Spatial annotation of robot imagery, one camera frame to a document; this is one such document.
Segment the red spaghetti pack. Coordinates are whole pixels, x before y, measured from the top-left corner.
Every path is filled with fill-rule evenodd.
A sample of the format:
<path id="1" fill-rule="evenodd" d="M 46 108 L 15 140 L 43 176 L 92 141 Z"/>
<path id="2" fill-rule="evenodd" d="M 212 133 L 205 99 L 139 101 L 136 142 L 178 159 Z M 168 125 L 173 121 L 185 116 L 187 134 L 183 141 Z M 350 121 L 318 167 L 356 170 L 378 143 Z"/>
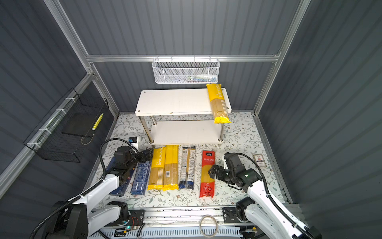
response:
<path id="1" fill-rule="evenodd" d="M 203 150 L 200 197 L 214 197 L 215 180 L 210 177 L 209 170 L 215 164 L 215 152 Z"/>

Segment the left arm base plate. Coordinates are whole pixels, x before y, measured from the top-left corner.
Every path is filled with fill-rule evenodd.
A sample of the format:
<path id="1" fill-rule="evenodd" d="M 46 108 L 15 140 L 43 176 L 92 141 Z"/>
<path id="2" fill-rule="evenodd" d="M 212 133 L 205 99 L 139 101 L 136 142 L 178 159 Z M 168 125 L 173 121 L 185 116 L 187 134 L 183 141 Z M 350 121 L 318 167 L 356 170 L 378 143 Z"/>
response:
<path id="1" fill-rule="evenodd" d="M 130 210 L 127 219 L 117 220 L 116 222 L 113 222 L 112 225 L 138 228 L 144 223 L 144 215 L 144 210 Z"/>

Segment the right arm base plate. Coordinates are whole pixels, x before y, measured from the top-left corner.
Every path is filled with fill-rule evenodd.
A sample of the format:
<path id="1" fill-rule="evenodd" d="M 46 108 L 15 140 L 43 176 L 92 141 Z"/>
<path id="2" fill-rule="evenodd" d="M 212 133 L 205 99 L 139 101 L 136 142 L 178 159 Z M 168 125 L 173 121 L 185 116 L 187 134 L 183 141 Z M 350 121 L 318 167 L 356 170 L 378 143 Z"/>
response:
<path id="1" fill-rule="evenodd" d="M 238 217 L 238 214 L 236 212 L 236 208 L 234 207 L 223 207 L 221 209 L 223 213 L 223 220 L 226 224 L 233 224 L 233 223 L 246 223 L 247 221 L 243 221 Z"/>

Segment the white two-tier shelf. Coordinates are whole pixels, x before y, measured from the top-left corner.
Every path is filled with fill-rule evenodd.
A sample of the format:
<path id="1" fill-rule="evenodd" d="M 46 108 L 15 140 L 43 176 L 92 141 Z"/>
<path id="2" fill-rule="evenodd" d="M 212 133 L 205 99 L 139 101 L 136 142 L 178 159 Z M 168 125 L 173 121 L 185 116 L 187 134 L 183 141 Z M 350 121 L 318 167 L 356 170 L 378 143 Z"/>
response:
<path id="1" fill-rule="evenodd" d="M 150 145 L 221 145 L 224 142 L 224 126 L 214 123 L 212 119 L 156 119 L 165 116 L 211 116 L 206 88 L 143 90 L 135 114 L 144 127 Z"/>

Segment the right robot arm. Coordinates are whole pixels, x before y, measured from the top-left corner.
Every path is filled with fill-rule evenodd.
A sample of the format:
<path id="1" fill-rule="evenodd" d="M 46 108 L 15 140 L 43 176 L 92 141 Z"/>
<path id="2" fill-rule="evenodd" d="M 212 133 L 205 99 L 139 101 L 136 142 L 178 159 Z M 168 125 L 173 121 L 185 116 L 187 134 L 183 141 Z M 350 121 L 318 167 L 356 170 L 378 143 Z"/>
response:
<path id="1" fill-rule="evenodd" d="M 266 177 L 254 159 L 243 153 L 227 152 L 224 160 L 227 167 L 214 164 L 209 176 L 247 194 L 235 206 L 239 221 L 253 223 L 271 239 L 322 238 L 317 228 L 308 227 L 270 192 Z"/>

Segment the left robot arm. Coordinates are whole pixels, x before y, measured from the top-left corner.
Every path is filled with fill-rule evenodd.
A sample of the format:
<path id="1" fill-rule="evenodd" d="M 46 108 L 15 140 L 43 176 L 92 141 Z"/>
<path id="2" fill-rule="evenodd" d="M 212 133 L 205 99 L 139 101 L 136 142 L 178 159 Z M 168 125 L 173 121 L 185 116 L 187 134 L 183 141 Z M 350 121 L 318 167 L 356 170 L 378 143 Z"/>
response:
<path id="1" fill-rule="evenodd" d="M 125 227 L 138 222 L 130 214 L 127 203 L 111 201 L 104 208 L 96 209 L 103 198 L 125 184 L 138 163 L 148 162 L 153 157 L 153 149 L 139 151 L 130 141 L 122 139 L 124 145 L 117 148 L 111 167 L 107 168 L 102 149 L 113 140 L 104 141 L 98 151 L 101 178 L 68 201 L 58 201 L 53 211 L 32 230 L 29 238 L 35 238 L 40 229 L 44 229 L 44 239 L 86 239 L 95 233 L 106 238 L 101 231 L 103 227 L 109 224 Z"/>

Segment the yellow pastatime spaghetti pack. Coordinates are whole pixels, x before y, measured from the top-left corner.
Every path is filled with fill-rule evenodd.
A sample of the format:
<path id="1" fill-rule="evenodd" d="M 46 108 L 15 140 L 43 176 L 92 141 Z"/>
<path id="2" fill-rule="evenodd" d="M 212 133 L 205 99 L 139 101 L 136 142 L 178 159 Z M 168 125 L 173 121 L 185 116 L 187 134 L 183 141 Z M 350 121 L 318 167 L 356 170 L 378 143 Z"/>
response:
<path id="1" fill-rule="evenodd" d="M 162 190 L 164 185 L 164 171 L 166 147 L 154 148 L 148 181 L 148 190 Z"/>
<path id="2" fill-rule="evenodd" d="M 228 117 L 227 106 L 223 95 L 221 84 L 207 84 L 211 110 L 214 116 L 214 123 L 231 123 Z"/>

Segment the yellow spaghetti pack barcode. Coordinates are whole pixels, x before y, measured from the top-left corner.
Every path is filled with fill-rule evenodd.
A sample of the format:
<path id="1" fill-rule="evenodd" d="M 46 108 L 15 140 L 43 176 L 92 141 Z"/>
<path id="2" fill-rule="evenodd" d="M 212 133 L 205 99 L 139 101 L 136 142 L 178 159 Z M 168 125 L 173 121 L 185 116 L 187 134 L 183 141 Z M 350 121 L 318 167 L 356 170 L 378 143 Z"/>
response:
<path id="1" fill-rule="evenodd" d="M 167 145 L 163 191 L 179 189 L 178 167 L 179 167 L 179 146 Z"/>

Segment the blue white spaghetti pack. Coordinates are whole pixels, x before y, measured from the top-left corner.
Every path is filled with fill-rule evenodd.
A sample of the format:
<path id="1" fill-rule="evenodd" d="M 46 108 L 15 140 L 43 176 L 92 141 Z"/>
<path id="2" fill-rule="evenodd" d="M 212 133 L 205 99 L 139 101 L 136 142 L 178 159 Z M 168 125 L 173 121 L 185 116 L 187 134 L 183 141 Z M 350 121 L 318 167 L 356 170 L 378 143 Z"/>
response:
<path id="1" fill-rule="evenodd" d="M 194 189 L 196 165 L 196 147 L 183 147 L 179 189 Z"/>

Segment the dark blue spaghetti box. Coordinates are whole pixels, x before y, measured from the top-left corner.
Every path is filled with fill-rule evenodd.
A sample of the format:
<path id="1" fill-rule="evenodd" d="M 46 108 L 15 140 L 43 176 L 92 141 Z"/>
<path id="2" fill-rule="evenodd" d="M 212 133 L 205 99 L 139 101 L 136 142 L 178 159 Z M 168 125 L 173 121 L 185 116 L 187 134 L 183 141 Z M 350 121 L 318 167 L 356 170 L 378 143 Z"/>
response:
<path id="1" fill-rule="evenodd" d="M 107 170 L 111 170 L 111 168 L 115 165 L 115 163 L 116 163 L 116 159 L 115 159 L 115 157 L 113 157 L 111 159 L 110 163 L 108 164 L 106 169 Z M 124 194 L 127 191 L 128 186 L 130 185 L 130 181 L 131 181 L 131 179 L 133 177 L 135 169 L 136 169 L 136 166 L 133 166 L 133 168 L 129 171 L 129 176 L 126 179 L 126 181 L 123 184 L 121 184 L 119 182 L 119 186 L 116 189 L 114 189 L 113 191 L 111 191 L 109 193 L 109 195 L 111 195 L 111 196 L 118 196 L 118 197 L 124 196 Z"/>

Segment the toothpaste tube in basket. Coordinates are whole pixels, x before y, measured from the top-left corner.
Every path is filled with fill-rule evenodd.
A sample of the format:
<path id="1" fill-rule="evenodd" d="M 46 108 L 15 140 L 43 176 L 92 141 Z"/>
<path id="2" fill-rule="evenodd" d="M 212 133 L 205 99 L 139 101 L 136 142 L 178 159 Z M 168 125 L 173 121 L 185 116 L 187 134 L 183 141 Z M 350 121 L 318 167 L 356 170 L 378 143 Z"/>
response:
<path id="1" fill-rule="evenodd" d="M 218 76 L 215 74 L 199 74 L 196 77 L 194 77 L 195 80 L 198 81 L 205 81 L 205 82 L 218 82 Z"/>

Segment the light blue spaghetti box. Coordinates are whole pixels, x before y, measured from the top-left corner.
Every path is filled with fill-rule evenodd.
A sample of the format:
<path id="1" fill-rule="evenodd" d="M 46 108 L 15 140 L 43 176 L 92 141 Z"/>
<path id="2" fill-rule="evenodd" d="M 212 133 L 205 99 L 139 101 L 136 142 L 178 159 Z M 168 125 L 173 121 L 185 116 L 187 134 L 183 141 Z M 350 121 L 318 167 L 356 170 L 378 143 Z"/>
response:
<path id="1" fill-rule="evenodd" d="M 150 176 L 151 161 L 138 162 L 134 181 L 131 188 L 131 195 L 142 196 L 145 195 L 147 184 Z"/>

